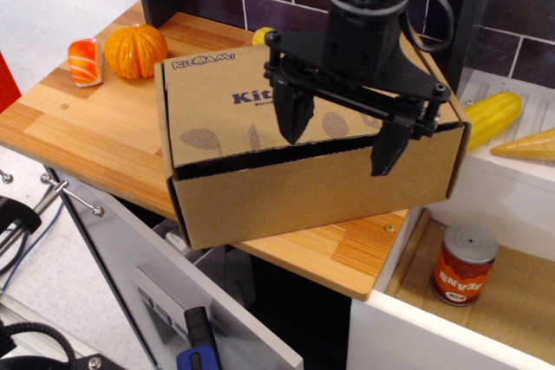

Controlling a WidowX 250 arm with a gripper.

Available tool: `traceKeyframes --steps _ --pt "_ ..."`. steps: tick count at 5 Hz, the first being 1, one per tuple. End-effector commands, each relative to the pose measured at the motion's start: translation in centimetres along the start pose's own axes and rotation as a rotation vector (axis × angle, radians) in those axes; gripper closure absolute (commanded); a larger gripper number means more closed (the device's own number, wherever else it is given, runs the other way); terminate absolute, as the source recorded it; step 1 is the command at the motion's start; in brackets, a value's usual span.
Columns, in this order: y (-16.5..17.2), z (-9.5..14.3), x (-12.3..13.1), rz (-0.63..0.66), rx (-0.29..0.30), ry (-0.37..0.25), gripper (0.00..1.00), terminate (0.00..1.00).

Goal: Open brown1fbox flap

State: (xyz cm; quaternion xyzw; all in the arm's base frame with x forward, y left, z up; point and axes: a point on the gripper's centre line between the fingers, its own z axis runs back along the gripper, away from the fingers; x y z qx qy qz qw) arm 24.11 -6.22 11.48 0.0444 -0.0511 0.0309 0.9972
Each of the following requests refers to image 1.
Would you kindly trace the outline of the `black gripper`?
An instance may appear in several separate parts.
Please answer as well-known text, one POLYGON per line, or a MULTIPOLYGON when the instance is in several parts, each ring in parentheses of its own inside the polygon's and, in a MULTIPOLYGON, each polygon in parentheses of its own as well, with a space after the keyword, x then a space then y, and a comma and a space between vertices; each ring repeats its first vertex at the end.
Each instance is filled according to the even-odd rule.
MULTIPOLYGON (((447 0, 438 1, 451 10, 447 0)), ((451 90, 411 63, 400 39, 435 52, 451 38, 419 42, 408 2, 330 0, 323 33, 275 30, 266 36, 270 57, 264 76, 273 89, 279 132, 289 144, 303 134, 317 97, 382 121, 371 153, 373 177, 388 175, 411 139, 435 133, 451 90)))

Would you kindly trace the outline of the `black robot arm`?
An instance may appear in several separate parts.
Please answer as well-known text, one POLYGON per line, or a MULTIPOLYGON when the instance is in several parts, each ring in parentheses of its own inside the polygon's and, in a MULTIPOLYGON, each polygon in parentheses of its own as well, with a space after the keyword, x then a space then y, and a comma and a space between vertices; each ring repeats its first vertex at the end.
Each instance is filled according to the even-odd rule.
POLYGON ((379 119, 372 172, 390 172, 410 140, 432 136, 451 89, 419 69, 400 40, 416 44, 409 0, 329 0, 325 31, 272 31, 264 75, 273 91, 279 132, 302 136, 321 98, 379 119))

